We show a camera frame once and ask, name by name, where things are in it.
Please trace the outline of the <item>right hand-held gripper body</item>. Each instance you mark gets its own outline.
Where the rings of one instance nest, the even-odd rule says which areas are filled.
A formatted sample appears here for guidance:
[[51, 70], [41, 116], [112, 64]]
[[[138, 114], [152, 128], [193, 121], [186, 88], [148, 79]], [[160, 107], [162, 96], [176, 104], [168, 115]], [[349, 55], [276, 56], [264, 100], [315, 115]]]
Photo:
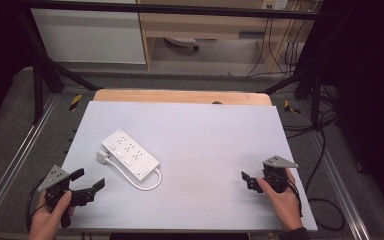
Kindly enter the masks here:
[[263, 161], [264, 179], [277, 193], [283, 193], [288, 187], [286, 168], [298, 168], [299, 165], [280, 156], [272, 156]]

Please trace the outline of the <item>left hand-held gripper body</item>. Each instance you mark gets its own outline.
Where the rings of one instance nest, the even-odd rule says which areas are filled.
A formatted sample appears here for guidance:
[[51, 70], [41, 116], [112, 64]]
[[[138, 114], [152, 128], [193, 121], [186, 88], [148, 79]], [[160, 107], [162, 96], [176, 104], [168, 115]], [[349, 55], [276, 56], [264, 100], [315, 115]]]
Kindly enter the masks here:
[[[72, 192], [70, 207], [85, 206], [94, 201], [96, 194], [92, 192], [92, 187], [80, 190], [70, 189], [70, 183], [72, 182], [69, 178], [70, 174], [57, 165], [51, 168], [38, 188], [39, 192], [45, 192], [47, 206], [54, 208], [67, 191]], [[60, 226], [67, 228], [70, 225], [71, 216], [68, 211], [65, 211], [61, 217]]]

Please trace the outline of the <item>white power strip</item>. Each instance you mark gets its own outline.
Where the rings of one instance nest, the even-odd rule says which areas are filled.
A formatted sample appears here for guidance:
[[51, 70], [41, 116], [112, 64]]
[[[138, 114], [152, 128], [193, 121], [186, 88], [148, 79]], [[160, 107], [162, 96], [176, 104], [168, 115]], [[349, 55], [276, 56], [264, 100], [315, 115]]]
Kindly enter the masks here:
[[116, 130], [101, 144], [139, 181], [156, 171], [160, 165], [157, 159], [122, 129]]

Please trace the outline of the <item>person's right hand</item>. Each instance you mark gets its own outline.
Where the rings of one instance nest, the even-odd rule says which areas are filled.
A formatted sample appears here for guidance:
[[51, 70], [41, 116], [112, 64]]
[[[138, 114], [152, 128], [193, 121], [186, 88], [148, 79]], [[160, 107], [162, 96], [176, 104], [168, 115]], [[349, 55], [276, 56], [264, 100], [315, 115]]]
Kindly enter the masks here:
[[291, 189], [277, 193], [265, 179], [258, 178], [257, 183], [268, 197], [284, 232], [303, 227], [299, 201]]

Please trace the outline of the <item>person's left hand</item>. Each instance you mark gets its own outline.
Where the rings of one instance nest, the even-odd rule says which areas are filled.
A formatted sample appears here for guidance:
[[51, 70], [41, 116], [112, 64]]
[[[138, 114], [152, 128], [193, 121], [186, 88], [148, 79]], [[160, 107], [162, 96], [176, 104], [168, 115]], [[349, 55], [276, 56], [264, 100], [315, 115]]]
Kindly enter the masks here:
[[48, 209], [45, 193], [42, 192], [38, 199], [37, 211], [32, 217], [28, 240], [55, 240], [63, 213], [74, 213], [74, 208], [69, 206], [71, 198], [72, 192], [67, 191], [54, 208]]

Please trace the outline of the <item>wooden board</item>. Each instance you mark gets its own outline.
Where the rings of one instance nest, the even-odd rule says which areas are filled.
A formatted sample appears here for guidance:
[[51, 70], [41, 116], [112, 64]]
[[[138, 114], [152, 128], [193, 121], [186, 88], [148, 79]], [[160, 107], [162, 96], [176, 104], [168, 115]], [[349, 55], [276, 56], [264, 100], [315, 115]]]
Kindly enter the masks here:
[[101, 89], [94, 101], [111, 102], [159, 102], [159, 103], [199, 103], [224, 105], [271, 106], [267, 94], [235, 91], [183, 91], [183, 90], [143, 90], [143, 89]]

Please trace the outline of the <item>white cabinet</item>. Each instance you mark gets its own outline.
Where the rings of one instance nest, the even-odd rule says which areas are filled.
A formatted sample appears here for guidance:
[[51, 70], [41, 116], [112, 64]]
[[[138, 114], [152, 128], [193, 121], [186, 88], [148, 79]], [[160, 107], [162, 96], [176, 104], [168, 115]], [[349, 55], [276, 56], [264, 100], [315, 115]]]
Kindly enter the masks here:
[[57, 62], [146, 62], [137, 13], [33, 9], [48, 55]]

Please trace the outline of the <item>white chair base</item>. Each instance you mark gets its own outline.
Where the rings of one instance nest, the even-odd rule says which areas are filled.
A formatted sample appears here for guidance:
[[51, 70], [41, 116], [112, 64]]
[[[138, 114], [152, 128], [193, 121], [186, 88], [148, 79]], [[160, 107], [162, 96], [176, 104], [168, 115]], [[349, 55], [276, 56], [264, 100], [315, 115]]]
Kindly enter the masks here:
[[198, 51], [199, 46], [194, 38], [166, 38], [171, 44], [191, 48], [193, 51]]

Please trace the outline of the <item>wooden desk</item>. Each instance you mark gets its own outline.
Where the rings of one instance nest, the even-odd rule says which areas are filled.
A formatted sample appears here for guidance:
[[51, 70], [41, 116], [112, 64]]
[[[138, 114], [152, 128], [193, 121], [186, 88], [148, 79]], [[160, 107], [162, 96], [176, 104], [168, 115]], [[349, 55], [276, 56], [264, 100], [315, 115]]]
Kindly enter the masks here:
[[[136, 0], [139, 4], [226, 7], [254, 10], [263, 0]], [[322, 0], [288, 0], [286, 11], [316, 12]], [[281, 53], [292, 42], [306, 41], [311, 20], [258, 19], [248, 17], [202, 16], [177, 14], [139, 15], [143, 38], [247, 39], [255, 40], [269, 72], [280, 69]]]

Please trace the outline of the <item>aluminium rail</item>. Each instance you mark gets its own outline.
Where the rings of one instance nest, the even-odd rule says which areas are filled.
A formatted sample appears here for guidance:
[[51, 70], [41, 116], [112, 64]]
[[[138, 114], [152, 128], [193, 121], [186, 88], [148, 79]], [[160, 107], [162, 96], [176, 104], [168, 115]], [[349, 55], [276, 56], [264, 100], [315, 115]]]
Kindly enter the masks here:
[[26, 158], [28, 157], [32, 147], [36, 142], [36, 139], [40, 135], [59, 98], [59, 94], [51, 94], [49, 96], [45, 107], [43, 108], [43, 115], [35, 124], [30, 127], [28, 134], [24, 138], [15, 155], [12, 157], [11, 162], [6, 168], [6, 171], [0, 178], [0, 205], [8, 193], [14, 179], [21, 170]]
[[334, 164], [333, 158], [324, 145], [325, 140], [320, 132], [313, 132], [312, 137], [322, 154], [322, 162], [332, 185], [334, 193], [338, 199], [339, 205], [344, 213], [348, 226], [355, 240], [370, 240], [370, 234], [362, 220], [357, 207], [342, 179], [337, 167]]

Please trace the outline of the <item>black metal frame post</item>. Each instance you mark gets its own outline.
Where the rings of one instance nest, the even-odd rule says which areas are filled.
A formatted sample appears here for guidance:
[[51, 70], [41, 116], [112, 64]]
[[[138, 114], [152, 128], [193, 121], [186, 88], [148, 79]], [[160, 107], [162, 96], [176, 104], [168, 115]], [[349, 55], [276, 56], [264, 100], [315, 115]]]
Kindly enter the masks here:
[[297, 100], [303, 100], [309, 94], [311, 94], [311, 113], [310, 123], [319, 131], [321, 129], [321, 123], [319, 121], [319, 107], [320, 107], [320, 87], [321, 87], [321, 70], [323, 53], [321, 51], [316, 52], [302, 67], [294, 72], [291, 77], [277, 83], [265, 90], [262, 90], [263, 94], [271, 95], [278, 90], [298, 81], [298, 87], [294, 92], [294, 96]]
[[28, 18], [26, 12], [15, 13], [15, 19], [20, 25], [20, 30], [28, 40], [28, 50], [33, 62], [32, 67], [35, 100], [34, 124], [38, 123], [44, 115], [43, 84], [46, 84], [52, 93], [61, 93], [64, 90], [64, 85], [59, 77], [59, 74], [68, 77], [70, 80], [88, 90], [101, 90], [101, 87], [89, 83], [88, 81], [77, 76], [61, 64], [55, 62], [48, 55], [39, 33], [34, 29], [33, 21]]

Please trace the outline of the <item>white wall socket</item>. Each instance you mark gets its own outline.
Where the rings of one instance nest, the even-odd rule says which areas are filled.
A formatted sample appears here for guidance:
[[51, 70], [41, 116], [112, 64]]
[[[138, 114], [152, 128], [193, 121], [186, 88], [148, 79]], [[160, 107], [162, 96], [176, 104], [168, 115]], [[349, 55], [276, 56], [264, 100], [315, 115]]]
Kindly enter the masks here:
[[267, 10], [284, 10], [288, 0], [263, 0], [262, 8]]

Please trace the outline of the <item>black metal frame bar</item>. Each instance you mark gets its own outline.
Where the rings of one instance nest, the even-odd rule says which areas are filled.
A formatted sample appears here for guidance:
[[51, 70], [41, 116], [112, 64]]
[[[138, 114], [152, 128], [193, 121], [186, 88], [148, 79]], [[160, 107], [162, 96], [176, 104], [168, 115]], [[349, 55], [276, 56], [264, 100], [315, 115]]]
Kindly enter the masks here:
[[297, 20], [326, 20], [326, 19], [333, 18], [332, 14], [319, 13], [319, 12], [254, 10], [254, 9], [225, 8], [225, 7], [126, 4], [126, 3], [78, 2], [78, 1], [55, 1], [55, 0], [19, 0], [18, 3], [28, 8], [53, 9], [53, 10], [228, 16], [228, 17], [297, 19]]

